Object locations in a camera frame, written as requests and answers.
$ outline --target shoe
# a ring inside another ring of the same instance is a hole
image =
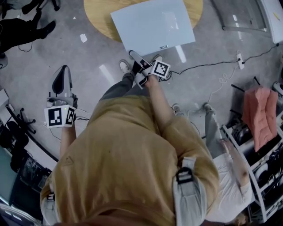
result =
[[[177,103],[172,105],[172,109],[173,109],[173,112],[174,112],[175,115],[176,115],[176,113],[181,112],[180,105],[177,104]]]
[[[132,72],[127,61],[120,60],[119,64],[120,64],[120,69],[123,72],[123,74],[127,74],[127,73]]]
[[[204,103],[204,104],[203,104],[203,108],[204,108],[206,111],[213,111],[213,112],[215,112],[215,109],[214,109],[213,107],[211,107],[211,105],[208,104],[208,103]]]
[[[56,22],[52,21],[51,23],[47,24],[46,27],[42,28],[42,36],[41,39],[45,39],[47,35],[49,35],[55,28]]]
[[[154,65],[154,63],[155,63],[156,60],[163,61],[163,56],[161,56],[160,54],[156,55],[156,56],[152,59],[151,64]]]

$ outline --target white panel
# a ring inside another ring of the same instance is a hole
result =
[[[126,51],[141,56],[195,41],[183,0],[150,0],[111,16]]]

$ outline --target human arm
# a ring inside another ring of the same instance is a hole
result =
[[[209,211],[218,193],[219,176],[206,145],[187,118],[174,115],[156,77],[149,76],[145,85],[161,136],[175,148],[178,166],[182,166],[184,157],[195,158],[193,174],[206,188]]]
[[[145,86],[149,91],[158,127],[162,131],[175,115],[155,75],[148,76]]]
[[[76,139],[76,128],[75,123],[72,127],[63,127],[61,135],[61,145],[60,145],[60,158],[67,152],[68,147]]]
[[[220,143],[233,159],[232,167],[240,187],[247,185],[250,182],[249,172],[246,167],[246,163],[244,162],[240,153],[235,149],[235,147],[230,141],[223,139],[220,141]]]

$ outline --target power strip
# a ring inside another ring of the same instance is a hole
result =
[[[239,60],[238,65],[239,65],[240,69],[242,70],[245,67],[245,65],[243,64],[243,56],[242,56],[241,53],[237,54],[237,59]]]

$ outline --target office chair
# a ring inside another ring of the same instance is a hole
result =
[[[30,132],[32,132],[33,134],[35,134],[36,131],[33,130],[33,129],[31,129],[31,128],[29,127],[29,125],[35,123],[36,120],[33,119],[33,120],[30,121],[30,122],[25,121],[25,119],[24,119],[24,117],[23,117],[23,111],[24,111],[24,108],[21,108],[21,110],[20,110],[20,112],[19,112],[20,114],[17,115],[17,118],[18,118],[18,119],[20,120],[20,122],[21,122],[19,125],[20,125],[23,129],[29,130]]]
[[[19,127],[14,121],[10,121],[7,123],[7,127],[10,130],[10,133],[15,138],[16,142],[14,147],[12,148],[11,154],[11,169],[16,173],[22,166],[24,160],[28,157],[27,151],[24,147],[28,144],[28,136],[25,134],[22,128]]]

